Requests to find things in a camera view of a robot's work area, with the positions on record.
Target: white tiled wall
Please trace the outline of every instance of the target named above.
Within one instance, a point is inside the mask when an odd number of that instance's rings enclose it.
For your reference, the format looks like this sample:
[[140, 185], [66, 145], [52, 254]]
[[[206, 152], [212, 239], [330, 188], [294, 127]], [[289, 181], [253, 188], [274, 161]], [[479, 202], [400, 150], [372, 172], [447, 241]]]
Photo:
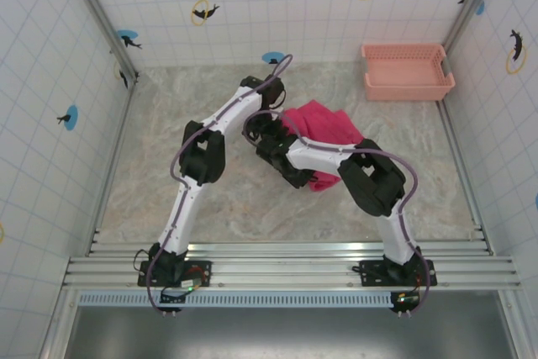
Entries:
[[208, 0], [220, 6], [191, 21], [198, 0], [100, 0], [117, 29], [139, 34], [139, 67], [261, 62], [268, 51], [299, 61], [353, 61], [365, 42], [442, 42], [461, 0]]
[[[538, 356], [538, 0], [485, 2], [457, 44], [446, 100], [493, 248], [512, 255], [523, 278]], [[527, 59], [508, 74], [512, 29]]]
[[0, 357], [36, 357], [85, 247], [127, 95], [108, 51], [82, 0], [0, 0]]

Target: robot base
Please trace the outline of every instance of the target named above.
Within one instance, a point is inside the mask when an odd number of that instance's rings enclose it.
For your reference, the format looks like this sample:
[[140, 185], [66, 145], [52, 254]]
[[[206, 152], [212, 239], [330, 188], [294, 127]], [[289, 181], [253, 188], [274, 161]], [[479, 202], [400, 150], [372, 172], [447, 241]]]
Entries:
[[[434, 263], [426, 260], [430, 269], [430, 285], [437, 285], [437, 276], [435, 275]], [[358, 267], [353, 267], [353, 271], [358, 272], [361, 276], [362, 286], [379, 287], [379, 286], [408, 286], [416, 287], [418, 284], [425, 285], [427, 277], [422, 261], [416, 254], [403, 265], [399, 265], [387, 257], [382, 260], [365, 260], [360, 261]]]
[[[201, 281], [199, 287], [206, 288], [210, 286], [211, 281], [211, 261], [184, 261], [182, 267], [182, 275], [179, 278], [178, 282], [172, 282], [170, 277], [168, 277], [163, 272], [153, 271], [151, 277], [153, 282], [151, 286], [159, 288], [181, 288], [182, 282], [189, 281], [191, 279], [199, 279], [200, 272], [203, 272], [203, 280]], [[145, 288], [145, 274], [147, 273], [148, 267], [150, 266], [149, 261], [143, 261], [140, 264], [140, 274], [138, 276], [138, 286]]]

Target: yellow ring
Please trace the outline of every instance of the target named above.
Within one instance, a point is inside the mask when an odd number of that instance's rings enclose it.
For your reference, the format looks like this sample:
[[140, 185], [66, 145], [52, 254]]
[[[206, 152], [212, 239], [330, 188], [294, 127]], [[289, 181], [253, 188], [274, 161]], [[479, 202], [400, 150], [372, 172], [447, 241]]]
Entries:
[[119, 71], [118, 61], [114, 62], [114, 77], [116, 77], [116, 80], [119, 80], [119, 79], [121, 79], [121, 76], [116, 75], [116, 67], [118, 67], [118, 71]]
[[[205, 15], [203, 16], [203, 20], [202, 20], [201, 23], [196, 23], [196, 21], [194, 21], [194, 11], [196, 10], [196, 8], [198, 7], [198, 5], [200, 3], [205, 3]], [[208, 13], [209, 13], [209, 2], [208, 2], [208, 0], [198, 0], [196, 3], [194, 3], [193, 10], [191, 12], [191, 21], [193, 22], [194, 25], [197, 25], [197, 26], [202, 25], [208, 19]]]
[[518, 67], [515, 71], [510, 70], [510, 57], [515, 53], [515, 50], [511, 50], [508, 53], [508, 57], [506, 58], [506, 72], [509, 75], [515, 75], [518, 71], [523, 69], [523, 66], [525, 66], [525, 62], [527, 62], [527, 49], [525, 48], [524, 45], [521, 45], [521, 48], [523, 48], [523, 50], [525, 51], [525, 56], [523, 56], [523, 62], [521, 62], [521, 66]]

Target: basket handle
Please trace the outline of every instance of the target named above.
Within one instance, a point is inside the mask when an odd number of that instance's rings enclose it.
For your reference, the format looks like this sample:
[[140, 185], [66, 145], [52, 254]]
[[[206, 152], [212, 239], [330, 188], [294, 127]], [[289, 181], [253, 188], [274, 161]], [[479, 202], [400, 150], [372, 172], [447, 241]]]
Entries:
[[445, 77], [452, 73], [452, 66], [451, 63], [448, 61], [448, 56], [445, 56], [440, 62], [440, 68], [443, 70], [443, 75], [445, 75]]

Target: metal frame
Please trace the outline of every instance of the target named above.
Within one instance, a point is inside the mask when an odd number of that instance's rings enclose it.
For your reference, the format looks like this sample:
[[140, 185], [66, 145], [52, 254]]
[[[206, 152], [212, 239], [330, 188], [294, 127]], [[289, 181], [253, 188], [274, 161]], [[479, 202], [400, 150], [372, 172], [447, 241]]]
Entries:
[[451, 52], [454, 49], [457, 41], [461, 38], [465, 28], [469, 24], [474, 16], [474, 13], [477, 11], [478, 6], [482, 0], [465, 0], [463, 4], [462, 12], [457, 16], [456, 21], [451, 27], [446, 40], [444, 42], [445, 52], [448, 56], [451, 55]]
[[127, 51], [119, 41], [116, 30], [113, 28], [112, 23], [110, 23], [110, 20], [103, 10], [103, 7], [98, 0], [84, 0], [84, 2], [86, 3], [87, 8], [90, 10], [92, 16], [95, 18], [95, 21], [103, 33], [104, 38], [110, 45], [112, 52], [116, 56], [119, 66], [121, 67], [121, 71], [125, 75], [128, 75], [132, 81], [134, 81], [136, 78], [135, 65], [133, 65]]
[[[452, 52], [480, 1], [466, 0], [462, 13], [447, 37], [447, 55]], [[135, 68], [98, 0], [85, 2], [118, 58], [122, 71], [135, 78]], [[101, 224], [108, 200], [124, 141], [134, 86], [129, 92], [116, 134], [116, 146], [109, 162], [107, 180], [103, 184], [102, 197], [92, 218], [94, 230]], [[470, 240], [420, 243], [425, 256], [435, 263], [439, 285], [431, 289], [432, 293], [444, 290], [498, 290], [518, 354], [520, 357], [526, 357], [530, 352], [529, 342], [523, 332], [525, 327], [521, 315], [513, 306], [514, 291], [521, 289], [519, 277], [509, 256], [494, 256], [490, 249], [483, 233], [482, 218], [451, 125], [449, 111], [444, 102], [437, 105], [476, 228]], [[65, 286], [56, 305], [41, 354], [43, 359], [65, 355], [79, 305], [147, 305], [145, 290], [136, 286], [137, 273], [132, 267], [132, 260], [135, 252], [140, 248], [147, 248], [150, 242], [105, 244], [101, 243], [99, 238], [99, 231], [92, 231], [92, 234], [88, 235], [87, 256], [70, 260]], [[237, 304], [237, 299], [253, 296], [292, 296], [295, 298], [293, 302], [297, 303], [300, 301], [297, 298], [314, 294], [337, 298], [339, 304], [350, 304], [346, 307], [357, 307], [353, 304], [361, 301], [364, 303], [362, 299], [365, 296], [377, 295], [382, 299], [388, 292], [395, 291], [393, 288], [363, 288], [359, 277], [351, 270], [351, 266], [359, 260], [377, 259], [381, 256], [382, 244], [376, 242], [194, 244], [189, 246], [187, 258], [212, 261], [213, 276], [212, 286], [193, 293], [192, 296], [198, 296], [198, 299], [189, 304], [199, 307], [213, 302], [208, 299], [216, 298], [219, 307], [229, 307], [233, 302]], [[349, 303], [347, 298], [354, 298], [355, 302]], [[276, 300], [272, 303], [272, 307], [281, 304]], [[315, 300], [307, 306], [323, 307], [323, 304], [326, 303]]]

